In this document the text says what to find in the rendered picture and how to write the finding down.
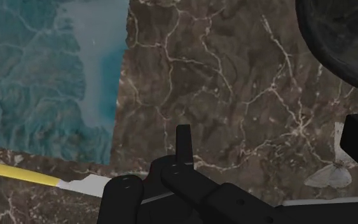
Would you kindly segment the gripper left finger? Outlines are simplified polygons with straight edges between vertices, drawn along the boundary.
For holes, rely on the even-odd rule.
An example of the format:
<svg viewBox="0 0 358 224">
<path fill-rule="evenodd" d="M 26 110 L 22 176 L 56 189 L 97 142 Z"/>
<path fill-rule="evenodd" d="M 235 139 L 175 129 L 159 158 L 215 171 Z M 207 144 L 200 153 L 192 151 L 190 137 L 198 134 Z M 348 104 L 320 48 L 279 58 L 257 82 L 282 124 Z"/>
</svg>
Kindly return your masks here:
<svg viewBox="0 0 358 224">
<path fill-rule="evenodd" d="M 196 171 L 191 128 L 178 125 L 175 155 L 152 161 L 146 179 L 107 182 L 97 224 L 279 224 L 279 215 L 236 185 Z"/>
</svg>

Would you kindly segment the white moth-shaped thing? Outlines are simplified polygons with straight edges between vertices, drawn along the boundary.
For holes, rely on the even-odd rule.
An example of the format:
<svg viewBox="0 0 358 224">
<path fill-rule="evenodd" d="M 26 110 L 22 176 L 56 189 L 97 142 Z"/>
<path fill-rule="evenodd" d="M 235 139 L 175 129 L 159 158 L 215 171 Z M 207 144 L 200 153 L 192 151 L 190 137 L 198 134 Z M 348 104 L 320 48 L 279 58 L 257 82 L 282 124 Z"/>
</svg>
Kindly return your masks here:
<svg viewBox="0 0 358 224">
<path fill-rule="evenodd" d="M 307 177 L 304 185 L 315 188 L 345 188 L 352 182 L 349 169 L 357 167 L 358 163 L 352 159 L 340 146 L 344 124 L 334 123 L 334 160 L 331 164 L 319 169 Z"/>
</svg>

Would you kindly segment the dark grey bowl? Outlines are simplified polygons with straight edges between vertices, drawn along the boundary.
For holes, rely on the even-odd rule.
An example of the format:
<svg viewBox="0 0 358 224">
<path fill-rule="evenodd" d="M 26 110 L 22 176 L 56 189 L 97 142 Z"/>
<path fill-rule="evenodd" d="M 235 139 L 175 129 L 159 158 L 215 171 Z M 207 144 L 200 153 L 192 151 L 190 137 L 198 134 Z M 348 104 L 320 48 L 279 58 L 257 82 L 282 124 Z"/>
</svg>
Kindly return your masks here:
<svg viewBox="0 0 358 224">
<path fill-rule="evenodd" d="M 358 88 L 358 0 L 295 0 L 295 10 L 312 55 Z"/>
</svg>

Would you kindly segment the blue patterned robot stand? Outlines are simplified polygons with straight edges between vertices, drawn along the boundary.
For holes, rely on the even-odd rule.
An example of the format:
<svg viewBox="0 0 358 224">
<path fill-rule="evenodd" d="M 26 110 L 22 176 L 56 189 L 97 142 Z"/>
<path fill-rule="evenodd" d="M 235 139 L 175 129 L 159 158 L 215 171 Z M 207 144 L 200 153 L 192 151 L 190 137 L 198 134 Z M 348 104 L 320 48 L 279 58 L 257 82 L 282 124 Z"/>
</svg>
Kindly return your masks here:
<svg viewBox="0 0 358 224">
<path fill-rule="evenodd" d="M 0 0 L 0 147 L 108 164 L 129 0 Z"/>
</svg>

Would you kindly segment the yellow handled knife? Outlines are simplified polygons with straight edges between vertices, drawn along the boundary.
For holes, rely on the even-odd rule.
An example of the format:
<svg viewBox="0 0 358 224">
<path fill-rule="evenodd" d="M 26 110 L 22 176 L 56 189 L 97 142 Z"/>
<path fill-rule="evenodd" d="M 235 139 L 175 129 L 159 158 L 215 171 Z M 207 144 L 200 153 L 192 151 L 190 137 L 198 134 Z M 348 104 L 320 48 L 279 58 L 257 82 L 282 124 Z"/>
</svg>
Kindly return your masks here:
<svg viewBox="0 0 358 224">
<path fill-rule="evenodd" d="M 0 164 L 0 176 L 28 181 L 46 186 L 54 186 L 63 190 L 102 197 L 105 185 L 111 178 L 90 174 L 81 180 L 64 181 L 35 171 Z"/>
</svg>

